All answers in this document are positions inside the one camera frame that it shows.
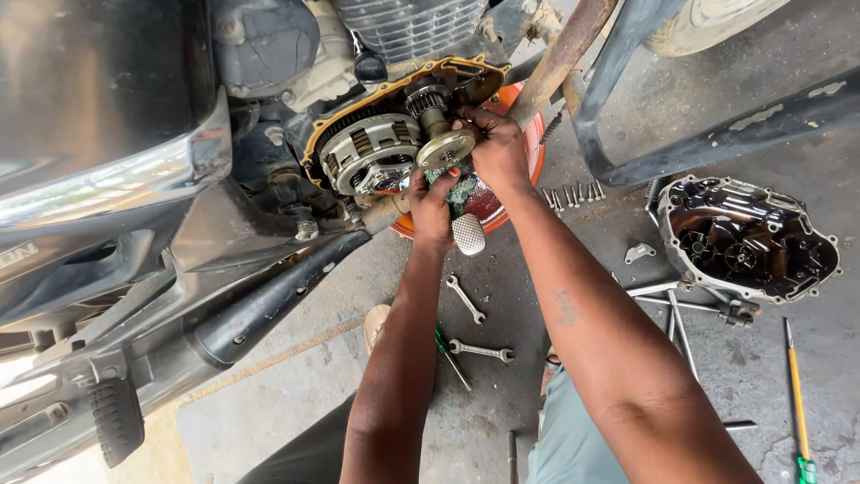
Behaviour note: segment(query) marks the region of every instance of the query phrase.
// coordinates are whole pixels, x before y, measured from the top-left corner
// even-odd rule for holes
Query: motorcycle
[[[650,34],[684,1],[629,3],[605,50]],[[592,3],[604,8],[582,18],[596,35],[615,0]],[[143,443],[145,415],[249,354],[408,212],[391,193],[409,173],[468,156],[475,138],[452,130],[452,108],[492,101],[544,65],[509,59],[527,35],[553,35],[528,32],[538,10],[2,0],[0,361],[35,355],[9,385],[38,388],[0,408],[0,481],[95,442],[118,465]],[[644,38],[619,42],[632,52]],[[608,96],[617,81],[602,72],[629,58],[616,57],[596,64],[585,115],[602,106],[592,90]],[[526,85],[540,91],[526,121],[558,85],[543,84]]]

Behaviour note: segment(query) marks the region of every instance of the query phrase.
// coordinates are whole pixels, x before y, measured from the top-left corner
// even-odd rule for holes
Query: open-end wrench
[[[472,312],[472,316],[475,317],[475,322],[479,325],[482,324],[483,321],[487,318],[487,315],[478,311],[475,308],[475,305],[472,304],[472,301],[469,301],[469,298],[466,297],[466,293],[463,292],[462,288],[460,288],[460,281],[457,279],[457,276],[451,274],[450,276],[448,276],[448,280],[445,281],[445,283],[448,284],[449,288],[453,288],[455,291],[457,291],[457,294],[460,295],[460,299],[463,300],[463,303],[465,303],[466,307]]]
[[[467,353],[487,355],[488,357],[497,357],[505,363],[510,363],[513,361],[513,358],[511,357],[511,353],[513,353],[513,350],[509,350],[508,348],[503,348],[501,350],[489,350],[487,348],[479,348],[478,346],[469,346],[468,344],[460,343],[459,339],[452,339],[448,342],[448,344],[453,346],[453,348],[451,348],[451,353],[454,353],[455,355],[461,351],[465,351]]]

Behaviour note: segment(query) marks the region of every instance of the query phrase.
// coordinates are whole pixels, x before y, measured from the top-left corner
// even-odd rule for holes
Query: side panel
[[[192,131],[215,106],[205,0],[0,0],[0,197]]]

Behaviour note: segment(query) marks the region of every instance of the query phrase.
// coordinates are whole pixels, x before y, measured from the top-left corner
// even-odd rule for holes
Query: motorcycle engine
[[[418,167],[457,163],[475,138],[451,129],[452,109],[492,98],[510,68],[500,39],[478,28],[486,6],[216,1],[212,28],[234,143],[283,145],[283,155],[319,189],[344,196],[397,189]],[[362,71],[366,59],[383,65],[384,76]],[[250,135],[259,129],[265,137]],[[259,159],[243,160],[260,151],[235,150],[234,165],[260,167]],[[273,172],[295,168],[288,165],[272,163],[255,180],[239,181],[262,189]]]
[[[782,304],[842,273],[837,238],[812,227],[803,202],[769,188],[688,176],[662,190],[658,221],[669,262],[699,285]]]

